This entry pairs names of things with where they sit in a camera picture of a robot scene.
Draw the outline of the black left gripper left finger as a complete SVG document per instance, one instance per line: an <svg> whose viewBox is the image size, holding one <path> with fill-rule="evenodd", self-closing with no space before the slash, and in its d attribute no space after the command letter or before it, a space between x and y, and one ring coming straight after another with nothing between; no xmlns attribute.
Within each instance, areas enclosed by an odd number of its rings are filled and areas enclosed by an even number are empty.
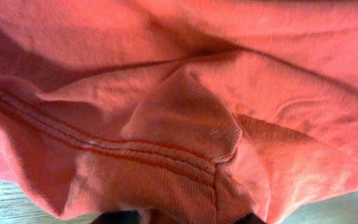
<svg viewBox="0 0 358 224"><path fill-rule="evenodd" d="M136 211L107 212L93 220L91 224L139 224L140 216Z"/></svg>

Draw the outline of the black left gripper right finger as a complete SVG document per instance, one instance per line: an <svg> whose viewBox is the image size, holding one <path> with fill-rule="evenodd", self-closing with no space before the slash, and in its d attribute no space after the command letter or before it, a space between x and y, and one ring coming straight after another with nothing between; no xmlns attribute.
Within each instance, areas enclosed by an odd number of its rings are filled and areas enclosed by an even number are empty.
<svg viewBox="0 0 358 224"><path fill-rule="evenodd" d="M266 223L254 213L249 213L243 218L236 221L234 224L266 224Z"/></svg>

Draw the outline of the orange t-shirt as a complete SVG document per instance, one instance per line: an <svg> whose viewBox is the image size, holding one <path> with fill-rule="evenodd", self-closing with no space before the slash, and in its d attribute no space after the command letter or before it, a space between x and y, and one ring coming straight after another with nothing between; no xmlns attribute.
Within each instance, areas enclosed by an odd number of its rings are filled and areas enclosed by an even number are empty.
<svg viewBox="0 0 358 224"><path fill-rule="evenodd" d="M143 223L358 191L358 1L0 1L0 179Z"/></svg>

